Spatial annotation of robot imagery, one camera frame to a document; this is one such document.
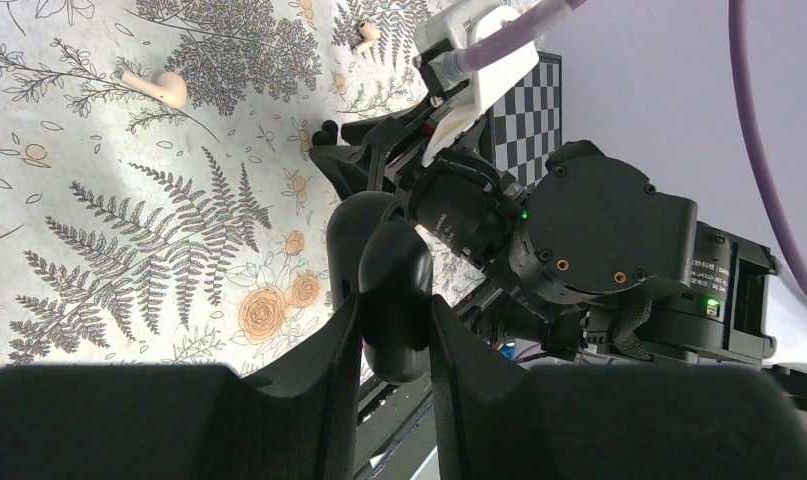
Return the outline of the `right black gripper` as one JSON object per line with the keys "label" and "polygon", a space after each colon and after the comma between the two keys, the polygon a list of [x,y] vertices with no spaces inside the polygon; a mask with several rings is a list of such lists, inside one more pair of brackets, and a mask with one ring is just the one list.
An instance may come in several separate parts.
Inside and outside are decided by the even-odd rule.
{"label": "right black gripper", "polygon": [[370,120],[339,125],[338,143],[311,146],[309,158],[340,199],[377,191],[408,206],[481,206],[483,117],[432,164],[421,165],[425,149],[450,103],[428,99],[414,107]]}

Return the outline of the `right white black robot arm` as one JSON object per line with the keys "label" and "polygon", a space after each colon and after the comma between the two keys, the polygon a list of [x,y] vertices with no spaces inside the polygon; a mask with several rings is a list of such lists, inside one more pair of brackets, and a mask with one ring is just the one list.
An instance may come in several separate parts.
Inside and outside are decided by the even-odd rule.
{"label": "right white black robot arm", "polygon": [[476,331],[527,338],[553,356],[807,367],[807,295],[760,244],[697,218],[634,166],[575,142],[538,179],[501,167],[485,114],[429,154],[451,112],[422,104],[311,137],[341,197],[395,195],[410,218],[486,279]]}

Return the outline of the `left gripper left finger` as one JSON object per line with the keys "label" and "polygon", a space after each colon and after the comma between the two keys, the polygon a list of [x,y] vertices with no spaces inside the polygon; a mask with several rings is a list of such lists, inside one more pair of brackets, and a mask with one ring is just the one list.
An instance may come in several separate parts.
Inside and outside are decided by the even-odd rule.
{"label": "left gripper left finger", "polygon": [[258,372],[0,369],[0,479],[349,479],[361,341],[350,296]]}

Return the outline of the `black earbud charging case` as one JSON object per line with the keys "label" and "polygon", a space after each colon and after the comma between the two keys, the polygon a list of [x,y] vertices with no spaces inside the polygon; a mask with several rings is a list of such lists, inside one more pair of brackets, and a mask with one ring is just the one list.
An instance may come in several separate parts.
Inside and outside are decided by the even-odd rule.
{"label": "black earbud charging case", "polygon": [[333,306],[358,297],[373,373],[395,385],[425,376],[433,261],[404,203],[380,191],[347,197],[330,217],[326,249]]}

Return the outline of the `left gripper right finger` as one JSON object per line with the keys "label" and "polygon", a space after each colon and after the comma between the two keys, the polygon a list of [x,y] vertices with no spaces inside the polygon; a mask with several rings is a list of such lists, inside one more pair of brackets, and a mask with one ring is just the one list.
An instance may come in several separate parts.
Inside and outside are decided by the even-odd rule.
{"label": "left gripper right finger", "polygon": [[807,479],[807,431],[745,367],[523,368],[432,300],[444,479]]}

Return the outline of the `black earbud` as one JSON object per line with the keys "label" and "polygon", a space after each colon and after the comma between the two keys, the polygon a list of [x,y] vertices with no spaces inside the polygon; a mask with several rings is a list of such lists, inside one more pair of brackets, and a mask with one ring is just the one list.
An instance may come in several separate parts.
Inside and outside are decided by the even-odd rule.
{"label": "black earbud", "polygon": [[333,120],[326,120],[322,123],[321,129],[316,131],[312,137],[313,146],[332,146],[338,143],[339,125]]}

